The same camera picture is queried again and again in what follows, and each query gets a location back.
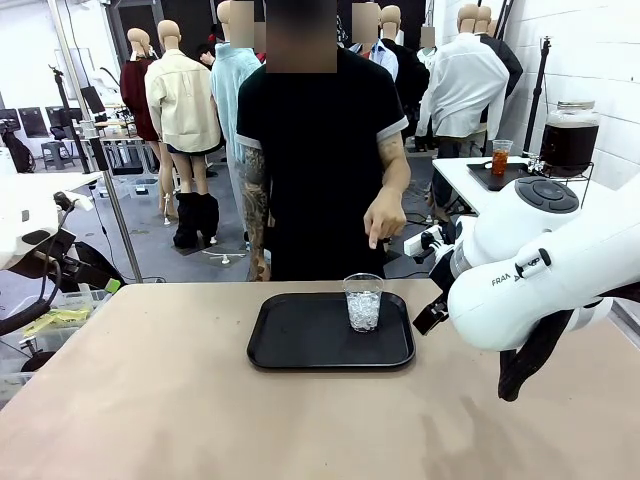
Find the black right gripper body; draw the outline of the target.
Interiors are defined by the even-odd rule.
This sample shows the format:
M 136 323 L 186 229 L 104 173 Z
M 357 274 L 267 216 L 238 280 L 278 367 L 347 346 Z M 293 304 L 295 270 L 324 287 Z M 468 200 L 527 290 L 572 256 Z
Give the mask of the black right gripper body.
M 434 255 L 434 266 L 429 278 L 441 289 L 440 299 L 446 301 L 450 288 L 455 281 L 450 261 L 455 251 L 455 244 L 447 236 L 441 225 L 433 225 L 425 231 L 425 252 Z

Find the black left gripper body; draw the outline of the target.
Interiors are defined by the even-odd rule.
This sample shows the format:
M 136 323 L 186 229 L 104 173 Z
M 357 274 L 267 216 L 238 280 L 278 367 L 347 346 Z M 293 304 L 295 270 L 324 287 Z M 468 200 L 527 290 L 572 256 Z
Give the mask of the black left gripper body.
M 61 291 L 79 291 L 81 284 L 86 284 L 93 289 L 104 289 L 108 284 L 107 265 L 102 254 L 85 242 L 74 242 L 77 257 L 72 257 L 63 251 L 63 245 L 55 242 L 50 255 L 61 266 L 62 279 Z

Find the tall clear plastic cup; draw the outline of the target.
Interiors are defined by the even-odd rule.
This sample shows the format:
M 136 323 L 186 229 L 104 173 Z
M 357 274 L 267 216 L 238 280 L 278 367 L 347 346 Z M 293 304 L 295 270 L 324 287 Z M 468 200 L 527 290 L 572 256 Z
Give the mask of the tall clear plastic cup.
M 491 173 L 495 176 L 505 174 L 513 142 L 511 140 L 492 141 Z

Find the person's left forearm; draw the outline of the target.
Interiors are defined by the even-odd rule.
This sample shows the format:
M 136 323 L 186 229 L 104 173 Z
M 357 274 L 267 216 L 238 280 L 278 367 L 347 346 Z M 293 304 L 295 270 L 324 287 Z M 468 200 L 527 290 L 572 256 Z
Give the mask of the person's left forearm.
M 383 162 L 382 187 L 371 204 L 373 211 L 400 210 L 404 192 L 409 186 L 411 170 L 405 157 Z

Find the glass drink dispenser jar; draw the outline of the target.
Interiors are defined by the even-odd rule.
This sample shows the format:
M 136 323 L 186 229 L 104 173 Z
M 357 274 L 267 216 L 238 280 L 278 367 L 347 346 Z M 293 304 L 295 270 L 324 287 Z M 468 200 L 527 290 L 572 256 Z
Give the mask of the glass drink dispenser jar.
M 588 164 L 599 124 L 593 100 L 559 101 L 546 118 L 540 160 L 554 166 Z

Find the yellow green tape strip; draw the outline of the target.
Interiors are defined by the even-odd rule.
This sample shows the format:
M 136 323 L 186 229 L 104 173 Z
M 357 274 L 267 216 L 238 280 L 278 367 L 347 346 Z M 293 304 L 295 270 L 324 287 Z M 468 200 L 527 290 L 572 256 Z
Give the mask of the yellow green tape strip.
M 24 337 L 35 336 L 42 331 L 52 329 L 81 327 L 91 315 L 87 309 L 81 310 L 60 310 L 52 309 L 48 313 L 40 316 L 35 321 L 28 324 L 23 330 Z

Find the white side table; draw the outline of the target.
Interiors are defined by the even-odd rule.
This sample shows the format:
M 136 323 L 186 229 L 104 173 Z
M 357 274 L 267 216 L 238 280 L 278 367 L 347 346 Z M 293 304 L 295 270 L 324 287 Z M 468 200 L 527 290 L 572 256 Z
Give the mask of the white side table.
M 496 197 L 497 193 L 488 190 L 484 184 L 480 183 L 469 169 L 468 164 L 483 166 L 490 161 L 490 157 L 446 158 L 435 159 L 432 165 L 471 209 L 480 213 Z M 569 181 L 567 186 L 580 199 L 584 200 L 584 208 L 591 208 L 597 202 L 606 200 L 613 194 L 612 189 L 599 184 L 594 179 Z

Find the small black tray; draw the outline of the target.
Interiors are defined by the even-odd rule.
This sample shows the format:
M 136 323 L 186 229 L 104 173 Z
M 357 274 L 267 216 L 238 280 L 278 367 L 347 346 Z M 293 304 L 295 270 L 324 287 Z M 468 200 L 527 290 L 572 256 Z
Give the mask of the small black tray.
M 503 175 L 494 175 L 491 170 L 491 162 L 482 164 L 468 164 L 471 175 L 488 191 L 498 192 L 508 183 L 519 179 L 531 177 L 526 163 L 508 163 Z

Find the black fuzzy boots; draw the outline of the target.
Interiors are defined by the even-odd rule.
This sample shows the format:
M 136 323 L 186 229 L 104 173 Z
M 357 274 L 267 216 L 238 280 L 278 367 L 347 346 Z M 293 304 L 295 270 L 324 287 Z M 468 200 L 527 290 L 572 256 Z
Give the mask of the black fuzzy boots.
M 194 249 L 199 238 L 205 248 L 212 245 L 219 223 L 219 204 L 211 194 L 178 193 L 178 228 L 173 236 L 178 249 Z

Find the silver metal pole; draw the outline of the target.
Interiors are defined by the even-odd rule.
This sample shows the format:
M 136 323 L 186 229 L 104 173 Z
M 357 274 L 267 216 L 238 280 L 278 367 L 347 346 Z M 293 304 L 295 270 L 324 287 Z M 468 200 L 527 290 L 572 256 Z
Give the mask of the silver metal pole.
M 60 49 L 61 49 L 64 61 L 70 76 L 73 92 L 76 95 L 76 99 L 78 100 L 78 103 L 83 115 L 83 121 L 80 123 L 81 130 L 83 132 L 84 138 L 88 141 L 88 144 L 91 147 L 91 153 L 93 154 L 93 163 L 96 165 L 97 170 L 103 176 L 104 185 L 106 187 L 109 200 L 111 202 L 114 217 L 118 225 L 123 246 L 129 260 L 133 278 L 136 283 L 142 283 L 143 276 L 139 268 L 138 260 L 137 260 L 134 247 L 129 235 L 125 217 L 121 209 L 119 199 L 116 194 L 113 178 L 111 175 L 111 171 L 109 169 L 109 164 L 107 162 L 107 158 L 105 156 L 104 149 L 102 147 L 102 142 L 99 139 L 99 135 L 95 127 L 95 122 L 90 117 L 90 113 L 87 109 L 87 106 L 84 101 L 84 97 L 81 92 L 78 74 L 73 64 L 71 51 L 70 51 L 69 44 L 67 42 L 66 35 L 64 32 L 64 27 L 61 21 L 57 1 L 56 0 L 46 0 L 46 1 L 47 1 L 49 10 L 51 12 L 52 20 L 53 20 L 58 41 L 60 44 Z

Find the large black serving tray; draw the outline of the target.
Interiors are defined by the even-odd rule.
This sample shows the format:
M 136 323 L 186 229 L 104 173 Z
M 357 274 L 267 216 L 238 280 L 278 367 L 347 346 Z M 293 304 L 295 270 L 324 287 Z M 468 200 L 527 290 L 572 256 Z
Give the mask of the large black serving tray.
M 247 356 L 265 370 L 400 369 L 415 356 L 404 300 L 389 292 L 381 298 L 378 326 L 355 331 L 341 292 L 286 293 L 260 308 Z

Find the mannequin in white shirt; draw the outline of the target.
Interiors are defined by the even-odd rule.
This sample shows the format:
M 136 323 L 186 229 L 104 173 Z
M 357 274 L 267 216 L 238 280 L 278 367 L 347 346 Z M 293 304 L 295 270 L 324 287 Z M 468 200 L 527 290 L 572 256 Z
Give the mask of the mannequin in white shirt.
M 437 48 L 421 101 L 418 136 L 432 133 L 442 148 L 457 145 L 478 156 L 498 133 L 509 71 L 475 33 L 480 7 L 458 11 L 458 34 Z

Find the mannequin in cream jacket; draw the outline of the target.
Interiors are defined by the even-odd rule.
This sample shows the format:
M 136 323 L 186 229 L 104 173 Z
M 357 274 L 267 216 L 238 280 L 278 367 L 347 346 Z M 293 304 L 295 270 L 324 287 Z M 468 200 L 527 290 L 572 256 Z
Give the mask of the mannequin in cream jacket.
M 181 31 L 176 22 L 163 20 L 157 30 L 164 53 L 145 75 L 151 120 L 177 168 L 179 193 L 206 194 L 205 159 L 221 142 L 210 72 L 180 50 Z

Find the mannequin in light blue jacket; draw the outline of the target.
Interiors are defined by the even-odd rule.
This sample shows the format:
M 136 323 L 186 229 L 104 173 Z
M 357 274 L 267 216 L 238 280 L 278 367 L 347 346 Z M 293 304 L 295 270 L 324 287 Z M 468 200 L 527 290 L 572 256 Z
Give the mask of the mannequin in light blue jacket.
M 239 159 L 241 153 L 241 148 L 236 142 L 239 89 L 261 63 L 252 48 L 231 45 L 231 0 L 219 3 L 217 18 L 222 26 L 224 41 L 215 45 L 211 90 L 226 142 L 227 162 L 231 165 Z

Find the mannequin in black jacket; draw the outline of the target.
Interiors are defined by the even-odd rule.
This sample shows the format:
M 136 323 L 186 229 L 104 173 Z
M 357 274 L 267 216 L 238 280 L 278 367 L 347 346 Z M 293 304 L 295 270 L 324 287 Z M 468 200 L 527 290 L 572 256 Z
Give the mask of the mannequin in black jacket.
M 523 68 L 511 48 L 503 40 L 494 37 L 495 28 L 496 24 L 491 18 L 491 8 L 488 6 L 480 6 L 476 17 L 474 34 L 479 37 L 483 44 L 493 50 L 507 69 L 509 80 L 505 97 L 508 98 L 522 76 Z

